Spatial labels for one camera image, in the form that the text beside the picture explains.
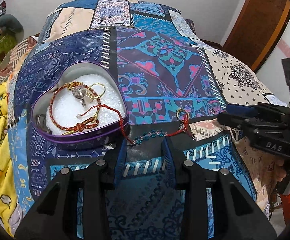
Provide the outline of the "right hand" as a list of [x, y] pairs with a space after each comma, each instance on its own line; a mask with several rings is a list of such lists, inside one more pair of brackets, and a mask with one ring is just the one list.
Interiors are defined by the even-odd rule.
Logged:
[[287, 172], [283, 168], [285, 160], [281, 157], [276, 157], [274, 167], [274, 179], [276, 182], [281, 182], [286, 176]]

